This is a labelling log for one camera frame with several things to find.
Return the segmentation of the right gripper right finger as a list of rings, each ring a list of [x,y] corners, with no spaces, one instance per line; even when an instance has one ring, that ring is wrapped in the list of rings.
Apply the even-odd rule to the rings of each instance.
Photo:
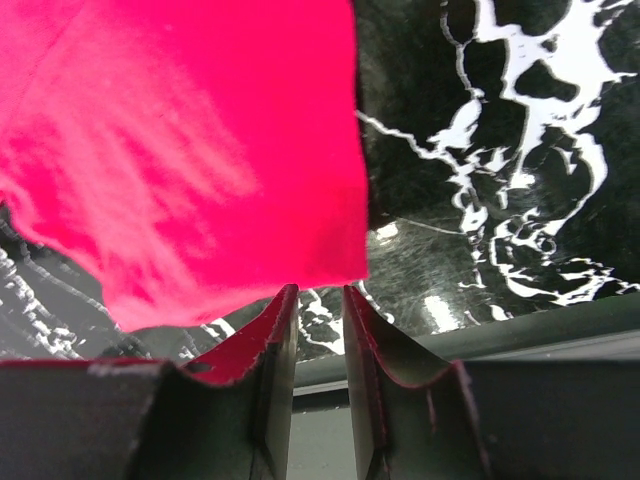
[[[637,360],[448,362],[343,291],[361,479],[635,479]]]

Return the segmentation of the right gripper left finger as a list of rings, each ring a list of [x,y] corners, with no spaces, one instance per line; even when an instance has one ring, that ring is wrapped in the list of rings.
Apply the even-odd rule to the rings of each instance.
[[[5,479],[282,479],[297,295],[284,287],[212,350],[167,360],[1,365]]]

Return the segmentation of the crimson t shirt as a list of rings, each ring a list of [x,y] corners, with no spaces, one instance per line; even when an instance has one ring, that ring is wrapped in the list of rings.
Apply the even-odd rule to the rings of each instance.
[[[124,331],[367,276],[347,1],[5,1],[1,200]]]

